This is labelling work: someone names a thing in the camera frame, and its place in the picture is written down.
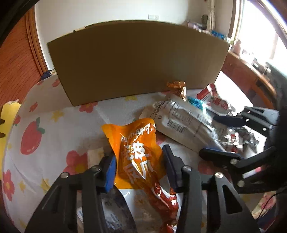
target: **yellow flower print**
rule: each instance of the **yellow flower print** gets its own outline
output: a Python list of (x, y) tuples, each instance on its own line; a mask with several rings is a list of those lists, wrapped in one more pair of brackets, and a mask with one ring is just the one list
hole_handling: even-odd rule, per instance
[(43, 189), (44, 193), (46, 193), (50, 188), (49, 179), (42, 178), (40, 187)]
[(27, 224), (26, 224), (26, 223), (24, 223), (21, 219), (19, 219), (19, 223), (20, 223), (20, 226), (21, 226), (22, 228), (26, 229), (26, 227), (27, 227)]
[(52, 116), (51, 120), (54, 120), (54, 122), (57, 122), (59, 120), (59, 118), (63, 117), (63, 116), (64, 116), (64, 113), (57, 110), (57, 111), (53, 112), (53, 116)]
[(25, 188), (26, 188), (26, 185), (24, 184), (23, 181), (21, 181), (21, 182), (19, 183), (19, 187), (20, 187), (20, 189), (21, 189), (21, 191), (22, 191), (22, 193), (23, 193), (24, 190), (25, 190)]
[(137, 96), (126, 96), (126, 97), (125, 97), (125, 101), (129, 101), (129, 100), (135, 100), (135, 101), (137, 101)]

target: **white packaging bag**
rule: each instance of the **white packaging bag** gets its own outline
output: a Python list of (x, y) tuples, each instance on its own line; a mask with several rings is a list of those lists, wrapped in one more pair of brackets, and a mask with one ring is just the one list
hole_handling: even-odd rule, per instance
[(212, 117), (174, 94), (147, 106), (139, 118), (153, 119), (158, 131), (196, 153), (207, 147), (224, 151), (212, 127)]

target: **wall socket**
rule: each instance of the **wall socket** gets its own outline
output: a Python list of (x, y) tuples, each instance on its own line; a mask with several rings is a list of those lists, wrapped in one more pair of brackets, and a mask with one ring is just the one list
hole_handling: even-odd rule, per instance
[(158, 20), (158, 15), (148, 15), (148, 19), (150, 19), (150, 20)]

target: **blue wrapper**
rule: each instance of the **blue wrapper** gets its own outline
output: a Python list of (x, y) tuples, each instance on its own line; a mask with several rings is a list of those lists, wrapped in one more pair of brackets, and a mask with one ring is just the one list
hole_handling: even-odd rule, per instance
[(199, 108), (201, 111), (206, 111), (206, 109), (205, 109), (205, 103), (204, 103), (202, 100), (199, 100), (199, 99), (196, 99), (196, 98), (192, 98), (192, 97), (190, 97), (190, 96), (187, 96), (187, 100), (188, 100), (188, 102), (189, 102), (191, 105), (193, 105), (193, 106)]

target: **strawberry print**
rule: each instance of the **strawberry print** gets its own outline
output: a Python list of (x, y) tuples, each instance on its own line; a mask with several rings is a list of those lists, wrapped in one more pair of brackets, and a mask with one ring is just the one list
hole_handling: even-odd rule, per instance
[(41, 80), (40, 82), (37, 83), (37, 85), (41, 85), (44, 82), (44, 80)]
[(19, 115), (16, 116), (14, 120), (14, 125), (17, 126), (20, 123), (21, 117)]
[(38, 102), (34, 103), (34, 104), (30, 107), (30, 111), (29, 111), (29, 112), (33, 112), (37, 107), (38, 107)]
[(60, 80), (57, 78), (55, 82), (52, 83), (53, 87), (57, 87), (60, 84)]
[(20, 151), (24, 155), (32, 154), (40, 145), (42, 134), (45, 133), (43, 128), (39, 128), (40, 118), (36, 121), (32, 121), (25, 129), (22, 140)]
[(88, 169), (87, 153), (80, 156), (75, 150), (69, 151), (66, 161), (67, 167), (63, 172), (68, 172), (70, 175), (82, 173)]
[(79, 111), (91, 113), (93, 111), (93, 107), (97, 106), (97, 105), (98, 105), (98, 102), (94, 102), (94, 103), (90, 103), (90, 104), (84, 104), (84, 105), (81, 105), (81, 107), (79, 108)]
[(11, 172), (3, 172), (3, 191), (6, 194), (9, 201), (12, 201), (12, 195), (15, 192), (14, 183), (11, 181)]

